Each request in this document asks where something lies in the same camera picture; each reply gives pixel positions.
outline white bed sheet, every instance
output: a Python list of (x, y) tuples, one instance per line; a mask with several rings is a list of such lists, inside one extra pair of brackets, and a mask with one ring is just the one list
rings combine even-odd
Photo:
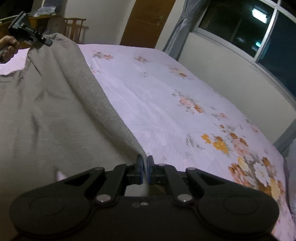
[[(227, 99), (154, 49), (79, 45), (124, 123), (156, 163), (196, 167), (271, 195), (280, 207), (273, 234), (294, 240), (283, 158)], [(0, 74), (24, 67), (20, 51)]]

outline wooden door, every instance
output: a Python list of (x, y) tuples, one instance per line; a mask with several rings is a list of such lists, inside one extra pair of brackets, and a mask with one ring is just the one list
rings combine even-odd
[(154, 48), (175, 0), (136, 0), (120, 45)]

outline window frame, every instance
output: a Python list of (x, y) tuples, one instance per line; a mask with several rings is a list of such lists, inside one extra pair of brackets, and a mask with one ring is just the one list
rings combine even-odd
[(268, 6), (274, 8), (274, 12), (272, 14), (270, 23), (267, 27), (266, 33), (262, 39), (261, 46), (259, 47), (256, 55), (252, 57), (251, 55), (247, 54), (242, 49), (238, 48), (234, 44), (228, 42), (227, 40), (208, 32), (207, 30), (204, 30), (200, 28), (200, 23), (209, 7), (210, 1), (204, 6), (203, 12), (201, 16), (199, 17), (195, 27), (193, 28), (192, 32), (202, 38), (205, 38), (215, 44), (222, 45), (230, 50), (232, 50), (234, 53), (238, 54), (245, 60), (247, 60), (251, 65), (251, 67), (258, 71), (259, 73), (263, 74), (267, 81), (271, 83), (283, 96), (284, 98), (292, 105), (292, 107), (296, 110), (296, 97), (293, 96), (293, 94), (267, 69), (264, 68), (261, 64), (257, 63), (259, 60), (261, 54), (263, 53), (263, 49), (266, 46), (266, 43), (269, 40), (269, 37), (272, 34), (273, 27), (276, 23), (278, 13), (281, 12), (286, 17), (288, 17), (291, 21), (293, 21), (296, 24), (296, 17), (289, 13), (287, 10), (285, 10), (283, 7), (281, 7), (281, 0), (278, 0), (277, 3), (273, 2), (272, 0), (260, 0), (261, 2), (267, 4)]

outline bed sheet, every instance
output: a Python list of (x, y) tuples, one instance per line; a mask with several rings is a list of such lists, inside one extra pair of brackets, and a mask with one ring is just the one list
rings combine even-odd
[[(79, 47), (110, 103), (157, 164), (179, 171), (196, 167), (267, 193), (280, 208), (273, 234), (294, 240), (283, 157), (232, 103), (161, 51)], [(24, 68), (27, 51), (0, 65), (0, 74)]]

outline human hand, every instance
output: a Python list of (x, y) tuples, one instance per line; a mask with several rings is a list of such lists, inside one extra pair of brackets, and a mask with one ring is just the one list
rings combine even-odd
[(9, 60), (11, 60), (11, 58), (15, 54), (17, 54), (20, 48), (20, 43), (13, 36), (6, 35), (2, 39), (0, 39), (0, 48), (7, 43), (11, 44), (11, 46), (9, 46), (8, 49), (4, 52), (4, 63), (7, 63)]

